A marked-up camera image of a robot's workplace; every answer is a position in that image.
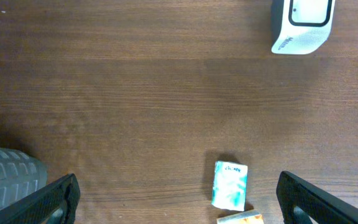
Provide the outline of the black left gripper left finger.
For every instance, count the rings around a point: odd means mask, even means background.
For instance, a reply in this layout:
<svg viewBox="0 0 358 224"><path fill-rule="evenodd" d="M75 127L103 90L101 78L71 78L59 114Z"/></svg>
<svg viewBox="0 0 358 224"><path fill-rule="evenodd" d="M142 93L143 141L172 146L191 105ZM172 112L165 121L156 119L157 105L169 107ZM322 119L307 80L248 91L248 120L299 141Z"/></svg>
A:
<svg viewBox="0 0 358 224"><path fill-rule="evenodd" d="M80 187L76 176L67 174L0 210L0 224L73 224L79 201Z"/></svg>

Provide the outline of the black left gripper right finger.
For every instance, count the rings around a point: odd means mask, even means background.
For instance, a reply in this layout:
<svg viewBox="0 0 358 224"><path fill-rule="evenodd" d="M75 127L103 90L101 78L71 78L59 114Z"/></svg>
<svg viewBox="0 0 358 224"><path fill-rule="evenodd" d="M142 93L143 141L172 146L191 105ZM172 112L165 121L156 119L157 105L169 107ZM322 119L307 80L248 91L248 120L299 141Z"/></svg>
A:
<svg viewBox="0 0 358 224"><path fill-rule="evenodd" d="M358 208L289 171L280 173L276 195L285 224L358 223Z"/></svg>

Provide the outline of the orange tissue pack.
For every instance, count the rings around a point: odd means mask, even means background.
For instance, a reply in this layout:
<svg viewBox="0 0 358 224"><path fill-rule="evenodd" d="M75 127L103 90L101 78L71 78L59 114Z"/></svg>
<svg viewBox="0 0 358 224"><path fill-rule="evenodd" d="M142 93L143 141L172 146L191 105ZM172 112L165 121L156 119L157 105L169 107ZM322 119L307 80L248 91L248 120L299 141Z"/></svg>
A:
<svg viewBox="0 0 358 224"><path fill-rule="evenodd" d="M264 224L261 213L256 210L236 213L216 219L217 224Z"/></svg>

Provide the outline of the green Kleenex tissue pack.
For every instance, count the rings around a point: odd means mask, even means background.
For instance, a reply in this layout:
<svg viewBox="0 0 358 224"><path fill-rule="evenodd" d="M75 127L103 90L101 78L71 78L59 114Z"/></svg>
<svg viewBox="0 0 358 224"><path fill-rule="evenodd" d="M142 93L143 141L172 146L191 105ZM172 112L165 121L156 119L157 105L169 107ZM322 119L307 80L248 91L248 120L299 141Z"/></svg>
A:
<svg viewBox="0 0 358 224"><path fill-rule="evenodd" d="M248 167L216 161L211 204L223 210L243 212L246 206Z"/></svg>

